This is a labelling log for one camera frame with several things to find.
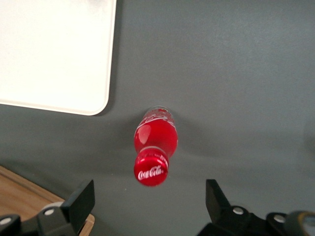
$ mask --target white board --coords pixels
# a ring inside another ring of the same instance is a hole
[[[116,0],[1,0],[0,103],[101,112],[115,11]]]

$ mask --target wooden board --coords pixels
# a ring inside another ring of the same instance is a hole
[[[22,221],[37,215],[46,205],[64,199],[0,166],[0,216],[18,214]],[[80,233],[88,236],[95,218],[89,215]]]

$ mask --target gray table surface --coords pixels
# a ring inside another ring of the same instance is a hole
[[[63,198],[94,179],[92,236],[196,235],[207,178],[259,217],[315,211],[314,12],[312,0],[118,0],[108,106],[1,105],[0,164]],[[179,146],[147,188],[133,134],[153,105],[173,111]]]

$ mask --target red liquid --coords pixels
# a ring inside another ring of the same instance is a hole
[[[174,119],[164,107],[153,107],[143,117],[134,134],[138,154],[134,174],[147,186],[162,183],[168,173],[168,159],[177,147]]]

